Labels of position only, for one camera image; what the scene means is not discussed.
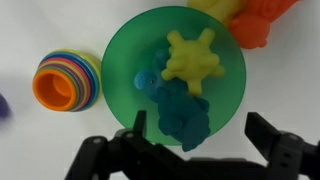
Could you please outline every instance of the orange toy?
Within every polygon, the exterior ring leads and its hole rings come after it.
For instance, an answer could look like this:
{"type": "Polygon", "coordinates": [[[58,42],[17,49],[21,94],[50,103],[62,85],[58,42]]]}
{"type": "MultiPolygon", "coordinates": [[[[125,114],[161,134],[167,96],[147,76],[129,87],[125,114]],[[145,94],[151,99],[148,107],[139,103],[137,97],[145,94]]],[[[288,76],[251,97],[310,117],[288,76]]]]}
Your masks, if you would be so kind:
{"type": "Polygon", "coordinates": [[[77,99],[73,82],[58,70],[39,71],[33,79],[32,88],[43,106],[56,111],[69,110],[77,99]]]}
{"type": "Polygon", "coordinates": [[[249,0],[229,27],[240,47],[253,49],[267,45],[273,21],[278,19],[298,0],[249,0]]]}

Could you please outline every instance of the white table surface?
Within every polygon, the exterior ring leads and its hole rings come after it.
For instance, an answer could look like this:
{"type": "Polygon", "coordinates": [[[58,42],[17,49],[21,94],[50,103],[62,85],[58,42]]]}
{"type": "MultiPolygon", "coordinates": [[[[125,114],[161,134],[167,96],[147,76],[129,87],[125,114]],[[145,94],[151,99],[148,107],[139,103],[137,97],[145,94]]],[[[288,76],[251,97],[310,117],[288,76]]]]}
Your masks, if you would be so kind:
{"type": "MultiPolygon", "coordinates": [[[[45,109],[31,84],[37,65],[51,50],[85,50],[102,58],[111,37],[143,11],[186,0],[1,0],[0,93],[13,117],[0,123],[0,179],[63,179],[81,142],[113,137],[122,126],[103,98],[81,113],[45,109]]],[[[265,163],[243,131],[248,111],[279,129],[320,139],[320,1],[302,0],[272,26],[266,48],[243,51],[247,87],[232,120],[183,158],[244,157],[265,163]]],[[[113,179],[123,179],[121,175],[113,179]]]]}

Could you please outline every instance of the rainbow stacking cups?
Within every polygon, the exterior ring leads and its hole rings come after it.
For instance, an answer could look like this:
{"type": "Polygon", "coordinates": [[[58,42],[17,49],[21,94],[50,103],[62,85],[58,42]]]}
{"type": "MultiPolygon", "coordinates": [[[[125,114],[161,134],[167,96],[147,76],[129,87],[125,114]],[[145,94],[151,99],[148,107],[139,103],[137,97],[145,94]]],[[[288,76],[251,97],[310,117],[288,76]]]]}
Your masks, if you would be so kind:
{"type": "Polygon", "coordinates": [[[41,61],[33,79],[33,92],[46,108],[83,111],[101,94],[101,62],[86,53],[61,49],[41,61]]]}

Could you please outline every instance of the purple object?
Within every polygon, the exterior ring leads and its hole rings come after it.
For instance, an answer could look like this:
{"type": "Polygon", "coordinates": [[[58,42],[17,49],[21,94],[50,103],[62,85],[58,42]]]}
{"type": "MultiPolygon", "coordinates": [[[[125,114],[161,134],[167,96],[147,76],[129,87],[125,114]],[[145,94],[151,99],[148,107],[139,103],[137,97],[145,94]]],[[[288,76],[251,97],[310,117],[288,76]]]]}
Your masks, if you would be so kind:
{"type": "Polygon", "coordinates": [[[0,119],[10,116],[10,108],[6,99],[0,94],[0,119]]]}

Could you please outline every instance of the green bowl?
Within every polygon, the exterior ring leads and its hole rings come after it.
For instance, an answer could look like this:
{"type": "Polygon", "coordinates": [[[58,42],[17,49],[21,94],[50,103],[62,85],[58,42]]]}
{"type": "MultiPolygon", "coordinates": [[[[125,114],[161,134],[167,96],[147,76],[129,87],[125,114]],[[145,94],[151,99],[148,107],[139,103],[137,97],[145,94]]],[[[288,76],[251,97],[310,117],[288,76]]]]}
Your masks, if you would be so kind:
{"type": "Polygon", "coordinates": [[[202,98],[210,102],[211,135],[232,118],[242,100],[246,68],[242,52],[230,32],[218,21],[200,11],[185,7],[161,7],[144,12],[127,22],[112,38],[102,61],[102,88],[105,99],[118,121],[132,128],[138,110],[147,110],[147,139],[164,145],[179,145],[158,128],[157,104],[134,86],[135,75],[152,67],[155,52],[169,47],[166,39],[178,30],[185,39],[197,39],[205,28],[216,38],[211,50],[220,56],[226,75],[203,81],[202,98]]]}

